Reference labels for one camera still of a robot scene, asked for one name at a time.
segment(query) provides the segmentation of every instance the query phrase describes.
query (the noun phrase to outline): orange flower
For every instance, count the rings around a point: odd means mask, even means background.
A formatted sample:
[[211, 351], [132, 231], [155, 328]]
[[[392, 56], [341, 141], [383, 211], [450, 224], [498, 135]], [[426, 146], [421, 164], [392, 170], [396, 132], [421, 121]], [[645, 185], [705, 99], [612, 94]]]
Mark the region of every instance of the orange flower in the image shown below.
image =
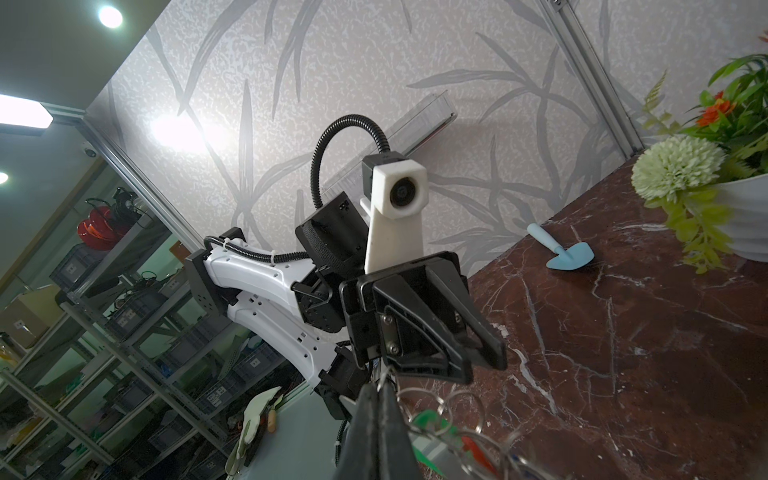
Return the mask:
[[715, 104], [707, 107], [701, 117], [696, 120], [696, 124], [699, 127], [706, 127], [709, 124], [715, 123], [720, 118], [720, 114], [728, 115], [734, 108], [736, 108], [736, 104], [724, 100], [723, 92], [720, 92], [715, 95]]

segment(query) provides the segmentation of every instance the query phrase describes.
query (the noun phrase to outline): white camera housing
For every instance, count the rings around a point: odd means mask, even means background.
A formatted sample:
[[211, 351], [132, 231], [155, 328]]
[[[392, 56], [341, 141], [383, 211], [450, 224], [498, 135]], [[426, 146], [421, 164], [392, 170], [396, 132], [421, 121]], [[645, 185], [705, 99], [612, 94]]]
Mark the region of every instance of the white camera housing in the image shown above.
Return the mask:
[[[415, 194], [407, 204], [392, 203], [392, 189], [408, 178]], [[366, 273], [373, 273], [424, 256], [422, 210], [429, 203], [427, 170], [413, 160], [379, 165], [373, 169]]]
[[83, 143], [81, 143], [80, 144], [80, 150], [83, 151], [83, 153], [85, 154], [86, 157], [89, 157], [89, 158], [96, 158], [96, 157], [98, 157], [98, 152], [96, 151], [94, 146], [91, 145], [91, 142], [89, 142], [89, 141], [84, 141]]

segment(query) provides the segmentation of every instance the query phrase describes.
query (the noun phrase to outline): white flower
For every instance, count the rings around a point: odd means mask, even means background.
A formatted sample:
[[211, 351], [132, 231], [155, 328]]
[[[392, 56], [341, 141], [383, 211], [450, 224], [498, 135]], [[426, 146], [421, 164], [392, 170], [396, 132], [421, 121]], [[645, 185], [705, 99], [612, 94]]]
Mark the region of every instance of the white flower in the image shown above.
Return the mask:
[[680, 190], [712, 183], [725, 152], [717, 144], [694, 137], [669, 137], [648, 148], [632, 168], [632, 186], [646, 200], [675, 201]]

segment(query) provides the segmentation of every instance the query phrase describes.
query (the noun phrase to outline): light blue shovel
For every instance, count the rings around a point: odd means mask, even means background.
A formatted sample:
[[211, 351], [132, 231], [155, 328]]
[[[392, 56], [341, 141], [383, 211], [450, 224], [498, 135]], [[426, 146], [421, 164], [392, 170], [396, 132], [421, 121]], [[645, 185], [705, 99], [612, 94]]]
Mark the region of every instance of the light blue shovel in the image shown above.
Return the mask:
[[547, 266], [553, 270], [576, 270], [590, 263], [594, 258], [594, 252], [585, 242], [576, 243], [566, 250], [536, 223], [528, 225], [528, 233], [542, 245], [552, 250], [557, 256], [547, 262]]

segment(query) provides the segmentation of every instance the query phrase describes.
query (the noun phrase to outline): marble table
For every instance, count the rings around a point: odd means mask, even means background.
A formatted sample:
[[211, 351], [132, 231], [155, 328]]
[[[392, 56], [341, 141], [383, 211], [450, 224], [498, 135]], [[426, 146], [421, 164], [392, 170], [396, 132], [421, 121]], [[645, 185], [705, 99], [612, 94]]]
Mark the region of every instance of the marble table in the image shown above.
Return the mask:
[[[549, 270], [526, 237], [470, 279], [509, 360], [475, 369], [484, 432], [563, 477], [768, 478], [748, 474], [768, 458], [768, 263], [696, 275], [630, 176], [626, 164], [545, 224], [588, 242], [590, 265]], [[474, 425], [464, 398], [457, 423]]]

